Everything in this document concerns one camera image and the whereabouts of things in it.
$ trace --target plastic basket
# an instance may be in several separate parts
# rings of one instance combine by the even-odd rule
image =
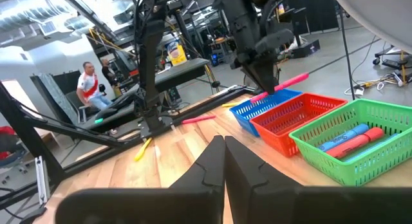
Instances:
[[[359,124],[382,128],[382,140],[400,134],[373,148],[382,140],[369,143],[341,160],[316,148]],[[412,108],[358,99],[290,133],[290,137],[304,159],[318,170],[342,185],[361,186],[411,157],[411,132]]]
[[[301,93],[302,92],[300,91],[283,89],[255,103],[251,103],[250,100],[248,100],[242,104],[230,108],[229,110],[233,113],[241,127],[252,133],[254,136],[259,137],[258,131],[256,131],[256,128],[250,123],[249,120],[262,114],[270,108],[287,101],[288,99],[300,95]]]
[[[284,156],[292,157],[299,150],[289,133],[346,103],[348,101],[339,98],[303,93],[256,116],[250,122],[266,144]]]

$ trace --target red basket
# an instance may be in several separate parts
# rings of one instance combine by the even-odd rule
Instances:
[[[299,152],[289,133],[323,116],[348,101],[312,93],[303,93],[252,118],[260,137],[286,157]]]

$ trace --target green basket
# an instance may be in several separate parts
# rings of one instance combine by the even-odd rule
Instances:
[[[338,160],[316,148],[359,124],[380,127],[385,140],[360,148]],[[304,159],[342,185],[361,186],[406,161],[412,155],[412,108],[384,102],[358,99],[301,127],[289,136],[295,141]],[[350,162],[347,159],[356,156]]]

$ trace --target red and white shirt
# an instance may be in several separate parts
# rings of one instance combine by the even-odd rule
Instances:
[[[83,96],[84,99],[86,99],[86,101],[100,95],[100,91],[98,90],[98,80],[96,74],[89,76],[85,73],[82,73],[82,75],[80,75],[79,77],[77,88],[83,91]]]

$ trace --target blue basket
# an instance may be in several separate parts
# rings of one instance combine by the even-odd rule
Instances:
[[[256,131],[256,128],[250,123],[249,120],[262,114],[270,108],[281,104],[282,102],[286,102],[287,100],[300,95],[301,93],[302,92],[300,91],[283,89],[255,103],[251,103],[250,100],[248,100],[242,104],[230,108],[229,110],[233,113],[236,120],[238,120],[241,127],[252,133],[254,136],[259,137],[258,131]]]

